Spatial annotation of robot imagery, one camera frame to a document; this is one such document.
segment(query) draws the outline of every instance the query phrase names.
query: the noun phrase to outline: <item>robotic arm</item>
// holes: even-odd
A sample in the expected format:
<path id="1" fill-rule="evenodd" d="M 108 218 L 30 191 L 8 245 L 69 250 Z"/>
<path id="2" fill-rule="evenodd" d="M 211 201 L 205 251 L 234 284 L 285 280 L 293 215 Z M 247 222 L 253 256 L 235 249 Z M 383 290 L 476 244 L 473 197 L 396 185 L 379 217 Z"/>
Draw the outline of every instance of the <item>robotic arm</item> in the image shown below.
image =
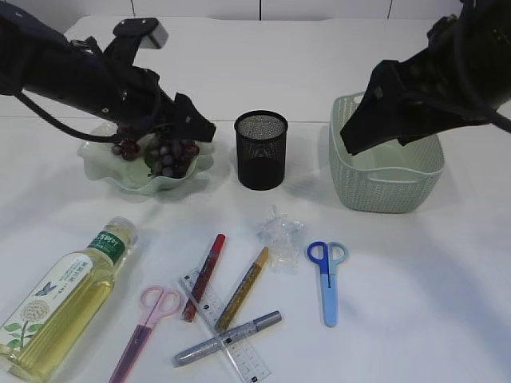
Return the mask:
<path id="1" fill-rule="evenodd" d="M 349 153 L 469 125 L 492 123 L 511 132 L 511 121 L 496 112 L 511 99 L 511 0 L 461 1 L 460 18 L 438 21 L 426 49 L 374 68 L 341 131 Z"/>
<path id="2" fill-rule="evenodd" d="M 67 41 L 24 10 L 0 2 L 0 94 L 17 97 L 63 132 L 96 142 L 139 140 L 159 128 L 176 139 L 211 141 L 215 125 L 184 94 L 172 100 L 159 76 L 133 65 L 138 48 L 161 48 L 167 33 L 155 18 L 118 24 L 101 52 L 93 38 Z M 123 127 L 122 134 L 91 136 L 54 119 L 22 90 L 73 106 Z"/>

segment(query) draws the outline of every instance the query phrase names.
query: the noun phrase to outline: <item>red glitter pen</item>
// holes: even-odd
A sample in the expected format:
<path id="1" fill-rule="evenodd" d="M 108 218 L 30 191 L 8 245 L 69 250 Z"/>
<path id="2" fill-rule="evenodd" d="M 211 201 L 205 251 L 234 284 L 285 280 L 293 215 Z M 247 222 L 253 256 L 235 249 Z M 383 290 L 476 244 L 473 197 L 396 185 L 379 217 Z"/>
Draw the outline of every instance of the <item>red glitter pen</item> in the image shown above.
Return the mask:
<path id="1" fill-rule="evenodd" d="M 197 278 L 197 282 L 193 286 L 192 296 L 197 302 L 200 302 L 202 299 L 202 295 L 206 290 L 206 286 L 208 285 L 209 279 L 213 274 L 213 269 L 215 268 L 216 261 L 218 261 L 218 257 L 220 255 L 220 251 L 222 250 L 222 246 L 225 242 L 225 235 L 218 234 L 215 239 L 215 243 L 213 243 L 213 247 L 209 251 L 208 257 L 206 258 L 206 262 L 202 266 L 202 270 L 199 273 L 199 277 Z M 181 318 L 186 322 L 191 322 L 193 317 L 195 316 L 196 307 L 193 304 L 192 300 L 189 299 L 186 302 L 186 306 L 184 307 L 183 314 Z"/>

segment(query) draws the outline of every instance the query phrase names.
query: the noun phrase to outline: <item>cooking oil bottle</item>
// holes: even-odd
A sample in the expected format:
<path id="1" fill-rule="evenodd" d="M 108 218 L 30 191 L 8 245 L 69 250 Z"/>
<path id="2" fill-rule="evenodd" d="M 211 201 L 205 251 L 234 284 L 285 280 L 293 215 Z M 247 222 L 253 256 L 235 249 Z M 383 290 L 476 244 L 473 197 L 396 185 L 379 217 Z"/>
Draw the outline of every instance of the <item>cooking oil bottle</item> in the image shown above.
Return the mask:
<path id="1" fill-rule="evenodd" d="M 0 327 L 0 368 L 46 382 L 113 288 L 136 228 L 115 217 L 82 251 L 60 258 Z"/>

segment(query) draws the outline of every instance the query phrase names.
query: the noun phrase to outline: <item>pink scissors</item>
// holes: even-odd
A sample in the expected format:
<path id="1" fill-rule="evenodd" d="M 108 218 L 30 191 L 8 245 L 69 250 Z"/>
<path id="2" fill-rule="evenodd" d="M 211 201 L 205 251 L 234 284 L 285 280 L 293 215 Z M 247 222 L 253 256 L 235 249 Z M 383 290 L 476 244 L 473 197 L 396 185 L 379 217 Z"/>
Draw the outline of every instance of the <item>pink scissors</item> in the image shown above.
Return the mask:
<path id="1" fill-rule="evenodd" d="M 165 289 L 162 286 L 150 286 L 144 290 L 141 295 L 141 305 L 144 313 L 120 361 L 117 363 L 109 383 L 122 383 L 125 381 L 156 324 L 160 319 L 176 313 L 179 309 L 180 301 L 181 296 L 176 290 Z"/>

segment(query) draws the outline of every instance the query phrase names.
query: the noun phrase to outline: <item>glitter pen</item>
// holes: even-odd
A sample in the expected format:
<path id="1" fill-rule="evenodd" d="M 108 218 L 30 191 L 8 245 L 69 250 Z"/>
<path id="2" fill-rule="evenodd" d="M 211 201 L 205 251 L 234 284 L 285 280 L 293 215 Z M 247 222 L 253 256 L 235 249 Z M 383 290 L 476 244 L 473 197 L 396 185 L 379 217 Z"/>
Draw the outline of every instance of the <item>glitter pen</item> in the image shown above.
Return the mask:
<path id="1" fill-rule="evenodd" d="M 216 236 L 215 242 L 211 250 L 209 251 L 208 257 L 202 266 L 202 270 L 199 273 L 199 277 L 195 282 L 192 290 L 192 296 L 195 298 L 197 302 L 200 302 L 202 299 L 202 295 L 206 290 L 206 286 L 208 285 L 209 279 L 213 273 L 213 269 L 215 268 L 216 261 L 218 261 L 218 257 L 220 255 L 220 251 L 222 250 L 222 246 L 225 242 L 225 235 L 218 234 Z M 192 300 L 189 299 L 186 302 L 186 306 L 184 307 L 183 314 L 181 318 L 186 322 L 191 322 L 193 317 L 195 316 L 196 307 L 193 304 Z"/>
<path id="2" fill-rule="evenodd" d="M 253 334 L 259 333 L 261 330 L 267 329 L 282 320 L 282 316 L 279 311 L 274 311 L 270 314 L 264 315 L 261 318 L 245 323 L 242 326 L 235 327 L 229 331 L 220 335 L 219 338 L 212 338 L 206 342 L 202 342 L 199 345 L 195 345 L 186 349 L 185 351 L 178 353 L 173 359 L 172 363 L 174 367 L 181 367 L 183 365 L 189 365 L 194 361 L 198 361 L 203 357 L 207 357 L 212 353 L 222 348 L 222 343 L 225 346 L 230 346 L 236 342 L 239 342 L 245 338 L 252 336 Z"/>
<path id="3" fill-rule="evenodd" d="M 240 285 L 236 289 L 235 293 L 232 295 L 231 300 L 225 306 L 224 311 L 220 315 L 218 322 L 215 325 L 215 330 L 219 332 L 219 334 L 223 333 L 229 327 L 232 319 L 236 315 L 236 312 L 243 303 L 243 300 L 247 297 L 248 292 L 252 288 L 252 285 L 256 281 L 259 273 L 263 269 L 265 262 L 268 259 L 268 248 L 265 247 L 257 260 L 250 266 Z"/>

